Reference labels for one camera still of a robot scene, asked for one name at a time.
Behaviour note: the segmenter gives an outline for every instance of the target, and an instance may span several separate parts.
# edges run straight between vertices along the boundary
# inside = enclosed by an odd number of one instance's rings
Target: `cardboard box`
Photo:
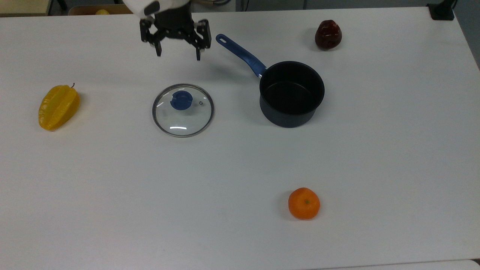
[[[126,5],[93,5],[72,7],[70,11],[68,11],[68,15],[95,15],[99,10],[106,10],[110,15],[133,14]]]

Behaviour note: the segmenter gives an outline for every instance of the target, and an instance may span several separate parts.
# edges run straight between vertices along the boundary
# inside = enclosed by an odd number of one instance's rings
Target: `blue handle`
[[[220,43],[220,45],[227,48],[227,50],[233,52],[233,54],[240,57],[240,59],[244,60],[253,70],[253,73],[255,73],[255,75],[257,75],[258,77],[262,77],[262,74],[267,69],[267,67],[262,64],[262,62],[260,62],[260,60],[258,60],[255,56],[253,56],[253,54],[249,53],[240,45],[233,42],[224,34],[218,34],[215,39],[218,43]]]
[[[177,91],[173,93],[170,105],[176,110],[186,110],[192,105],[193,97],[187,91]]]

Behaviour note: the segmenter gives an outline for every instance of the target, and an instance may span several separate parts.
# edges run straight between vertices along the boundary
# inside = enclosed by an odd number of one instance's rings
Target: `blue lid knob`
[[[176,110],[186,110],[192,105],[193,97],[187,91],[177,91],[172,95],[170,105]]]

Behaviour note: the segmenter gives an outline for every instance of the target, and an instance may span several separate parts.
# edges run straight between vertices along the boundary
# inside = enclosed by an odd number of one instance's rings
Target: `pan handle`
[[[253,70],[253,73],[255,73],[255,75],[257,75],[259,78],[262,77],[262,74],[267,69],[267,67],[255,56],[253,56],[253,54],[249,53],[240,45],[233,42],[224,34],[218,34],[215,39],[218,43],[220,43],[220,45],[233,52],[233,54],[240,57],[240,59],[244,60]]]

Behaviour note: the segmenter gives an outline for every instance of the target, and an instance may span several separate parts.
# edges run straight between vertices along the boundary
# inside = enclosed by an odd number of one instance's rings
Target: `floor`
[[[65,0],[68,8],[81,5],[113,4],[113,0]],[[427,3],[439,3],[441,0],[237,0],[237,11],[301,10],[305,9],[343,9],[375,7],[419,7]],[[458,0],[455,14],[462,27],[473,57],[480,68],[480,0]],[[53,0],[51,14],[67,15],[58,2]]]

